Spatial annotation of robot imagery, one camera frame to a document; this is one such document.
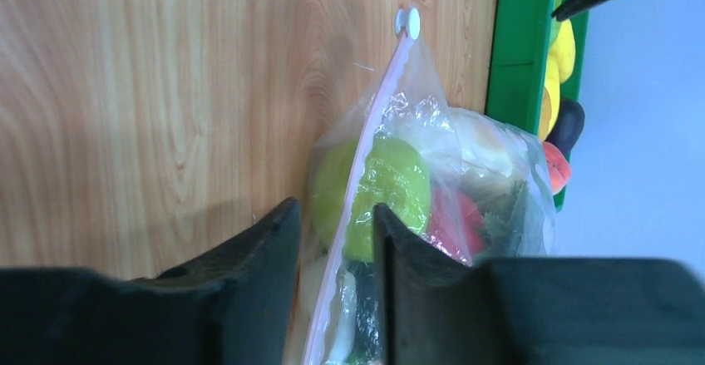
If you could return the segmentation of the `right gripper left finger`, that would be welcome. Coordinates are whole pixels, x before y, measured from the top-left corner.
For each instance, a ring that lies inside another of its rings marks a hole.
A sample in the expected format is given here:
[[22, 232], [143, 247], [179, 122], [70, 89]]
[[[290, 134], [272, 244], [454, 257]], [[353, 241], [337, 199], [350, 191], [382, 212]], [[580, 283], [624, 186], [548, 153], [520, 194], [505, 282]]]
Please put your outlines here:
[[298, 269], [300, 204], [148, 279], [87, 268], [1, 271], [4, 364], [280, 364]]

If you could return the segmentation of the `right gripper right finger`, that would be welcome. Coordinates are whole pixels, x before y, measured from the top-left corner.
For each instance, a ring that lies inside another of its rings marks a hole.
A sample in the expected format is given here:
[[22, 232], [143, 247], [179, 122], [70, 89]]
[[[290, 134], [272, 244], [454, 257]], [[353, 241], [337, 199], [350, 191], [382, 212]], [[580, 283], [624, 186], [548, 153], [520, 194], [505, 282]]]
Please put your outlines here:
[[465, 266], [374, 209], [386, 364], [701, 364], [704, 286], [668, 259]]

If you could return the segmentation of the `red fake pepper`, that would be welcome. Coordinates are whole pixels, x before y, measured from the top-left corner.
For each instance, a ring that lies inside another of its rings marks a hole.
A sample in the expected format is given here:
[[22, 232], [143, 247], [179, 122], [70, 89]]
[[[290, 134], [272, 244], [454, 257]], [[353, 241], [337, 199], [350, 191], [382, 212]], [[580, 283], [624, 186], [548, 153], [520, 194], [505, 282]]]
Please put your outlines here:
[[484, 249], [482, 214], [475, 202], [461, 190], [433, 190], [427, 240], [454, 260], [471, 265]]

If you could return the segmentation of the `clear dotted zip bag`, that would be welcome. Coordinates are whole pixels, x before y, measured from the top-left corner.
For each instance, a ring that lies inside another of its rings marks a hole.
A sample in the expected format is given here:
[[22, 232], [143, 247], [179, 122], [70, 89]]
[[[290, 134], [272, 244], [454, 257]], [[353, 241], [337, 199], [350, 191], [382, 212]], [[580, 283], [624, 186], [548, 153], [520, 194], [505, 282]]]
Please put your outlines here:
[[[552, 250], [555, 205], [540, 140], [446, 100], [415, 7], [374, 82], [313, 148], [298, 307], [287, 364], [497, 364], [473, 293], [443, 292], [453, 266]], [[420, 244], [431, 298], [400, 295], [401, 352], [383, 346], [373, 217], [385, 205]]]

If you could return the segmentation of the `green fake pear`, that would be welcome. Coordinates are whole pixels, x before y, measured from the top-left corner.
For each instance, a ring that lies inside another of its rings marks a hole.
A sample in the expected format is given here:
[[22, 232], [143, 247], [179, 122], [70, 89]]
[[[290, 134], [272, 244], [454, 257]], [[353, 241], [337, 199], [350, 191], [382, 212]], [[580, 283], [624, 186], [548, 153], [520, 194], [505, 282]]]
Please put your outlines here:
[[[324, 244], [333, 242], [338, 227], [357, 141], [329, 149], [313, 180], [313, 229]], [[423, 235], [431, 214], [431, 174], [420, 153], [396, 137], [374, 141], [353, 201], [344, 256], [373, 260], [373, 207], [387, 205], [416, 234]]]

